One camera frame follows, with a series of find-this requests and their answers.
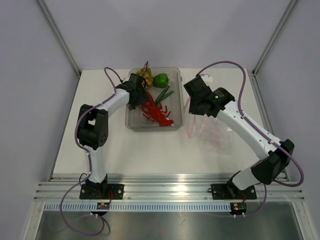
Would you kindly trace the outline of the clear zip top bag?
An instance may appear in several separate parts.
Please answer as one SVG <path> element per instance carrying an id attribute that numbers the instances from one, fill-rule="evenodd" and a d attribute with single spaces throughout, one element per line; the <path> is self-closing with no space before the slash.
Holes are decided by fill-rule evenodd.
<path id="1" fill-rule="evenodd" d="M 183 107 L 184 126 L 187 137 L 198 140 L 207 149 L 222 155 L 230 155 L 233 148 L 233 131 L 220 120 L 207 115 L 189 113 L 191 98 Z"/>

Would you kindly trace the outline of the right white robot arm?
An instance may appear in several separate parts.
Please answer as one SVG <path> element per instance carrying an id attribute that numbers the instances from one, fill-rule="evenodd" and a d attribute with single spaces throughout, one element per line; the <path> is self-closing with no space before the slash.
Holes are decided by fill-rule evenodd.
<path id="1" fill-rule="evenodd" d="M 236 132 L 254 151 L 258 161 L 235 173 L 222 191 L 230 199 L 239 198 L 246 189 L 257 184 L 271 184 L 289 165 L 294 144 L 282 141 L 260 125 L 249 123 L 250 117 L 240 113 L 235 97 L 219 87 L 212 91 L 200 76 L 184 84 L 190 97 L 189 113 L 214 117 Z"/>

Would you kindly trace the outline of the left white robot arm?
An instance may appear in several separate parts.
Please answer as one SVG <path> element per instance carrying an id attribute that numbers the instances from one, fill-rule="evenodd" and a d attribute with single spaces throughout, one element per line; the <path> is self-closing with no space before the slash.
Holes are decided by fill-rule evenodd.
<path id="1" fill-rule="evenodd" d="M 106 100 L 95 106 L 84 104 L 80 107 L 75 138 L 88 159 L 88 176 L 80 182 L 81 200 L 123 198 L 125 186 L 108 181 L 103 146 L 108 140 L 109 117 L 123 106 L 132 110 L 149 99 L 145 90 L 146 83 L 142 76 L 132 73 L 124 79 L 124 82 L 113 87 L 112 95 Z"/>

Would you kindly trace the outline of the red toy lobster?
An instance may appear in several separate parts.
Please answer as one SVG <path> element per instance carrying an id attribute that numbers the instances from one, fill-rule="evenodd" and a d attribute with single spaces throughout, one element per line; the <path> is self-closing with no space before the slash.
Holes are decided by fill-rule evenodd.
<path id="1" fill-rule="evenodd" d="M 160 127 L 168 127 L 174 124 L 172 119 L 169 119 L 171 111 L 168 111 L 167 106 L 163 110 L 162 104 L 158 101 L 159 106 L 156 106 L 152 95 L 147 91 L 148 100 L 141 104 L 142 115 L 149 121 L 157 122 Z"/>

